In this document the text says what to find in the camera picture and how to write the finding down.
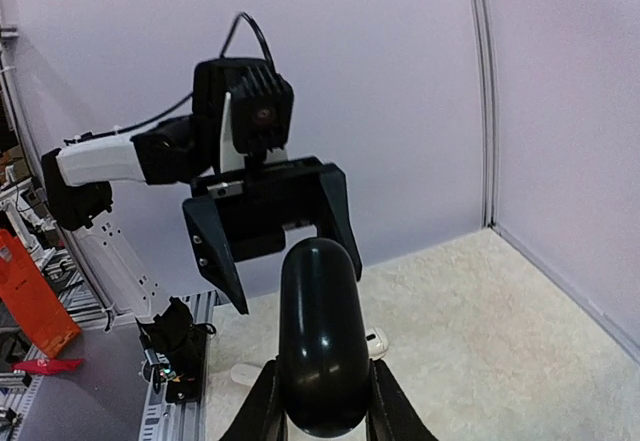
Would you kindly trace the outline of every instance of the black cylinder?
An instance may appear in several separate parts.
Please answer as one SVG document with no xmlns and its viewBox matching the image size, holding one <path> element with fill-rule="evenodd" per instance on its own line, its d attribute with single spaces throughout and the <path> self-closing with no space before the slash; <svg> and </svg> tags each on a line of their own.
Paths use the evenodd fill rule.
<svg viewBox="0 0 640 441">
<path fill-rule="evenodd" d="M 305 239 L 287 254 L 278 368 L 284 408 L 303 431 L 341 436 L 369 407 L 369 354 L 353 263 L 337 242 Z"/>
</svg>

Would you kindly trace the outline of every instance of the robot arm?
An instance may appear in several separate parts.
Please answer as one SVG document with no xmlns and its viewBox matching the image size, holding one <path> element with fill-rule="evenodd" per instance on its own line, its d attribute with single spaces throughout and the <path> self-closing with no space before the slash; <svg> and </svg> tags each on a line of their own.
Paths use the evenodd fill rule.
<svg viewBox="0 0 640 441">
<path fill-rule="evenodd" d="M 101 279 L 120 283 L 133 300 L 149 363 L 160 363 L 157 353 L 168 359 L 175 374 L 169 402 L 200 396 L 203 337 L 176 298 L 162 312 L 166 295 L 150 286 L 124 238 L 114 242 L 120 232 L 107 219 L 111 181 L 191 185 L 183 214 L 196 265 L 240 313 L 248 308 L 236 263 L 283 251 L 287 229 L 316 226 L 345 248 L 357 279 L 362 272 L 344 173 L 316 158 L 287 159 L 291 86 L 264 46 L 266 59 L 255 59 L 226 58 L 226 45 L 220 58 L 196 67 L 191 115 L 84 135 L 42 157 L 51 214 L 94 250 Z M 210 168 L 214 175 L 201 177 Z"/>
</svg>

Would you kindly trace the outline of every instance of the white panel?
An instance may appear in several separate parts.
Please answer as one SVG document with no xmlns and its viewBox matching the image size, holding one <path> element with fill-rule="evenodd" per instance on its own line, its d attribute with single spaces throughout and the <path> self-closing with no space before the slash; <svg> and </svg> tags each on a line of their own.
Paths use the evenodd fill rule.
<svg viewBox="0 0 640 441">
<path fill-rule="evenodd" d="M 482 136 L 470 0 L 5 0 L 22 30 L 26 111 L 42 150 L 149 117 L 191 89 L 233 15 L 260 23 L 296 101 L 289 154 L 347 173 L 367 264 L 481 223 Z M 246 27 L 231 54 L 257 54 Z M 204 288 L 180 203 L 186 186 L 120 184 L 115 210 L 152 277 Z M 251 293 L 277 286 L 250 263 Z"/>
<path fill-rule="evenodd" d="M 640 0 L 489 0 L 498 221 L 640 343 Z"/>
</svg>

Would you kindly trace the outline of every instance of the floor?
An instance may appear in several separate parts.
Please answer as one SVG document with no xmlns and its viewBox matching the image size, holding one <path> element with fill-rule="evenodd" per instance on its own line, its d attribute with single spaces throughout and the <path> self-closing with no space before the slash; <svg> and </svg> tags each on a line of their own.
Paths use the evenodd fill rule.
<svg viewBox="0 0 640 441">
<path fill-rule="evenodd" d="M 367 269 L 359 289 L 366 326 L 389 336 L 385 360 L 440 441 L 640 439 L 640 367 L 492 231 Z M 214 312 L 207 439 L 249 391 L 233 364 L 277 352 L 278 296 L 249 309 Z M 363 426 L 341 439 L 365 440 Z"/>
</svg>

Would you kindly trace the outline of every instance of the cable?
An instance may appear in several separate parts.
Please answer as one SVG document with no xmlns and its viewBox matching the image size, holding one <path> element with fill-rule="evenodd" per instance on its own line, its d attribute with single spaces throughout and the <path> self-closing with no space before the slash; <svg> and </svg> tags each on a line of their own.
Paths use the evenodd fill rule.
<svg viewBox="0 0 640 441">
<path fill-rule="evenodd" d="M 229 48 L 229 45 L 231 44 L 231 41 L 233 40 L 233 36 L 236 34 L 236 29 L 238 29 L 238 24 L 240 23 L 240 20 L 242 20 L 242 19 L 244 19 L 249 24 L 251 29 L 253 30 L 253 34 L 255 34 L 255 36 L 256 36 L 256 38 L 258 40 L 258 43 L 260 44 L 260 48 L 262 49 L 262 54 L 264 55 L 264 59 L 267 61 L 267 63 L 271 67 L 271 69 L 273 69 L 275 71 L 275 65 L 273 63 L 273 57 L 271 56 L 271 50 L 269 49 L 269 45 L 267 44 L 267 40 L 265 39 L 264 34 L 262 33 L 262 30 L 260 29 L 260 26 L 258 26 L 258 23 L 256 23 L 255 20 L 251 16 L 249 16 L 245 11 L 241 11 L 234 18 L 233 23 L 231 24 L 231 28 L 229 29 L 229 33 L 227 34 L 227 39 L 225 40 L 224 44 L 222 45 L 222 49 L 220 50 L 220 58 L 224 58 L 225 57 L 227 49 Z M 142 121 L 142 122 L 134 124 L 132 126 L 127 126 L 126 128 L 122 128 L 122 129 L 119 129 L 117 131 L 113 130 L 113 131 L 106 131 L 106 132 L 98 133 L 98 134 L 92 134 L 92 135 L 87 136 L 86 138 L 80 139 L 80 140 L 65 139 L 64 142 L 67 145 L 71 145 L 71 144 L 81 143 L 83 141 L 88 141 L 90 139 L 100 139 L 100 138 L 106 138 L 108 136 L 114 136 L 116 134 L 128 133 L 128 132 L 133 131 L 135 129 L 142 128 L 143 126 L 146 126 L 147 124 L 151 124 L 151 123 L 153 123 L 155 121 L 158 121 L 159 119 L 164 118 L 168 114 L 173 113 L 176 109 L 178 109 L 183 104 L 185 104 L 187 101 L 189 101 L 189 99 L 191 99 L 192 96 L 193 96 L 193 91 L 191 93 L 189 93 L 188 95 L 186 95 L 184 98 L 182 98 L 180 101 L 178 101 L 176 104 L 171 106 L 170 108 L 164 110 L 163 112 L 161 112 L 160 114 L 155 115 L 152 118 L 147 119 L 146 121 Z"/>
<path fill-rule="evenodd" d="M 227 52 L 227 48 L 229 48 L 229 45 L 231 44 L 231 40 L 233 39 L 233 35 L 236 34 L 236 29 L 238 28 L 238 24 L 240 23 L 241 19 L 244 19 L 249 24 L 249 26 L 251 26 L 251 29 L 253 29 L 253 34 L 256 35 L 256 38 L 258 39 L 258 43 L 260 44 L 260 48 L 262 49 L 262 54 L 264 55 L 264 59 L 267 61 L 267 63 L 269 63 L 269 66 L 273 70 L 275 70 L 275 65 L 273 64 L 273 57 L 271 56 L 271 50 L 269 49 L 267 40 L 264 38 L 264 34 L 262 34 L 262 30 L 260 29 L 260 26 L 258 26 L 258 23 L 256 23 L 255 20 L 244 11 L 241 11 L 240 13 L 238 13 L 235 19 L 233 20 L 233 24 L 231 24 L 231 29 L 229 30 L 229 34 L 227 34 L 227 39 L 222 45 L 222 50 L 220 51 L 220 57 L 224 58 L 224 55 Z"/>
<path fill-rule="evenodd" d="M 27 211 L 29 211 L 30 209 L 35 208 L 36 206 L 39 206 L 42 204 L 42 201 L 38 200 L 38 202 L 36 204 L 34 204 L 33 206 L 28 206 L 25 209 L 20 209 L 18 207 L 18 200 L 20 199 L 20 189 L 18 189 L 18 183 L 16 183 L 16 199 L 13 201 L 13 205 L 16 208 L 16 211 L 18 213 L 26 213 Z"/>
<path fill-rule="evenodd" d="M 168 114 L 173 113 L 176 109 L 178 109 L 179 107 L 181 107 L 182 105 L 184 105 L 187 101 L 189 101 L 191 99 L 191 97 L 193 96 L 193 92 L 187 94 L 184 98 L 182 98 L 180 101 L 178 101 L 176 104 L 174 104 L 173 106 L 171 106 L 170 108 L 165 109 L 164 111 L 162 111 L 160 114 L 156 114 L 154 117 L 149 118 L 145 121 L 141 121 L 139 123 L 133 124 L 131 126 L 127 126 L 126 128 L 122 128 L 119 130 L 113 130 L 113 131 L 105 131 L 104 133 L 98 133 L 98 134 L 92 134 L 91 136 L 88 136 L 84 139 L 81 139 L 79 141 L 76 141 L 75 139 L 65 139 L 64 142 L 67 145 L 70 144 L 76 144 L 77 142 L 82 142 L 82 141 L 88 141 L 90 139 L 99 139 L 99 138 L 106 138 L 108 136 L 114 136 L 116 134 L 123 134 L 123 133 L 128 133 L 130 131 L 133 131 L 135 129 L 139 129 L 142 128 L 143 126 L 146 126 L 147 124 L 151 124 L 151 123 L 155 123 L 156 121 L 158 121 L 159 119 L 164 118 L 165 116 L 167 116 Z"/>
</svg>

